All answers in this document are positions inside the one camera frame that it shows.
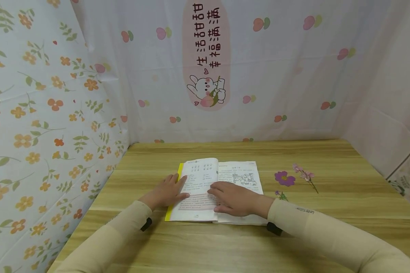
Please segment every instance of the open book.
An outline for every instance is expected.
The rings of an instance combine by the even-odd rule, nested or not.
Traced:
[[[165,221],[212,221],[222,224],[266,225],[267,220],[248,215],[235,217],[214,212],[217,200],[207,193],[215,181],[228,181],[263,194],[255,161],[219,162],[216,158],[202,158],[179,164],[179,178],[187,175],[182,193],[190,197],[169,207]]]

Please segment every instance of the wooden desk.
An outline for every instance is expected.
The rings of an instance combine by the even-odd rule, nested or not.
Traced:
[[[150,191],[179,163],[205,157],[257,161],[266,195],[283,190],[292,203],[366,230],[410,256],[410,205],[346,141],[134,144],[107,181],[49,272],[86,238],[132,201]],[[315,174],[317,194],[292,170],[297,163]],[[297,177],[285,187],[274,173]],[[265,227],[164,222],[165,210],[122,250],[108,272],[351,272],[298,239]]]

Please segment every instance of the small purple flower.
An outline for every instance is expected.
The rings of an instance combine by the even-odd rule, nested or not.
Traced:
[[[294,176],[287,176],[287,172],[282,171],[275,173],[275,180],[281,185],[290,187],[295,184],[296,178]]]

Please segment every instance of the sleeve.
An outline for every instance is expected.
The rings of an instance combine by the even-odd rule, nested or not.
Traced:
[[[410,273],[410,258],[385,241],[314,210],[276,199],[268,221],[359,273]]]
[[[151,209],[134,201],[109,223],[74,250],[56,269],[56,273],[102,273],[113,261],[116,253],[140,229],[151,215]]]

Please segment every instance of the left hand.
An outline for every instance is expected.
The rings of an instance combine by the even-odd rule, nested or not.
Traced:
[[[179,193],[187,180],[187,176],[183,176],[176,182],[178,177],[177,173],[168,175],[151,192],[146,193],[138,200],[154,211],[157,207],[168,207],[190,197],[189,193]]]

